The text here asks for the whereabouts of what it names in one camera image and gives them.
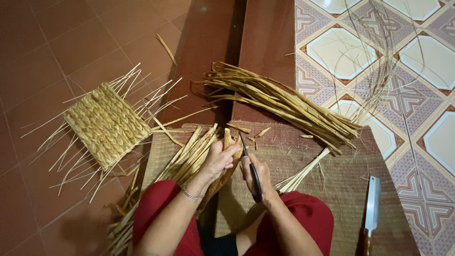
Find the black scissors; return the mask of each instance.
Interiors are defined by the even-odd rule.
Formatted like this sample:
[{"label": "black scissors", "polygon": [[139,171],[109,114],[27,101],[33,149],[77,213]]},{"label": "black scissors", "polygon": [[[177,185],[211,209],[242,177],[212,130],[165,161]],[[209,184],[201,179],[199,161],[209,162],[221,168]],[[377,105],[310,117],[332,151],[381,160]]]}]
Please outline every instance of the black scissors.
[{"label": "black scissors", "polygon": [[[245,145],[245,141],[243,140],[242,134],[241,133],[238,133],[238,134],[240,135],[240,139],[242,140],[243,154],[245,156],[248,156],[247,146]],[[261,183],[259,182],[258,172],[256,171],[256,167],[254,167],[253,163],[250,163],[250,173],[251,173],[251,177],[253,179],[254,192],[255,192],[253,194],[253,199],[256,203],[261,203],[262,202]]]}]

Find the right hand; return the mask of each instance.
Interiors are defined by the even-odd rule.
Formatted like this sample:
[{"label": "right hand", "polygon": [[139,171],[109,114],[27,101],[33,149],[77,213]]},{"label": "right hand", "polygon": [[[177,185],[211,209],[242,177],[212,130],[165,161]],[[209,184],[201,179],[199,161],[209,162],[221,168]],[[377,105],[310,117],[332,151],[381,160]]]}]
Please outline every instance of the right hand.
[{"label": "right hand", "polygon": [[258,178],[262,189],[262,199],[264,203],[267,203],[271,198],[278,196],[278,193],[270,181],[270,169],[266,163],[259,162],[254,154],[249,154],[249,157],[242,157],[243,180],[247,182],[247,187],[252,194],[255,190],[253,178],[251,177],[250,173],[250,163],[253,163],[254,167],[256,167],[256,172],[258,173]]}]

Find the wooden knife handle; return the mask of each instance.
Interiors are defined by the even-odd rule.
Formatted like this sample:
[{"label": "wooden knife handle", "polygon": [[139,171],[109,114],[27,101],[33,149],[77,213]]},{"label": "wooden knife handle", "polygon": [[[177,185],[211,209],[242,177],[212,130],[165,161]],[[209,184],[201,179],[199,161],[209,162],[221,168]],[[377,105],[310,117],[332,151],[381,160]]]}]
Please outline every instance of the wooden knife handle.
[{"label": "wooden knife handle", "polygon": [[371,237],[368,235],[365,235],[364,238],[364,255],[365,256],[372,256],[371,254],[371,249],[373,248],[373,245],[371,244]]}]

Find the person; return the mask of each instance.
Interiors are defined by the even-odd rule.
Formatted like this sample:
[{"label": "person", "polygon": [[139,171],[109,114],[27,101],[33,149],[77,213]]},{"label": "person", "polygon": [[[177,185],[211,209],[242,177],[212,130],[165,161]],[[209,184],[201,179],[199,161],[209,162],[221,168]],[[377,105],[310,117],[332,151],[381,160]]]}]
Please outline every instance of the person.
[{"label": "person", "polygon": [[135,256],[329,255],[334,219],[326,204],[297,191],[279,195],[270,170],[254,154],[242,158],[243,179],[253,191],[249,164],[256,167],[266,207],[259,218],[237,234],[204,241],[193,216],[202,195],[224,168],[233,166],[240,145],[222,141],[210,146],[201,169],[181,189],[164,180],[150,185],[134,214]]}]

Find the braided weave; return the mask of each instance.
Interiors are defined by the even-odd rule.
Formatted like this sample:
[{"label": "braided weave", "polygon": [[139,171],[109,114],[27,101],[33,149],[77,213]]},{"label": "braided weave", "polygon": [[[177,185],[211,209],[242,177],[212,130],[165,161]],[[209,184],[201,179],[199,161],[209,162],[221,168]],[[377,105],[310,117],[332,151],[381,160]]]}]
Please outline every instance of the braided weave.
[{"label": "braided weave", "polygon": [[64,117],[105,171],[151,134],[151,128],[108,83],[71,106]]}]

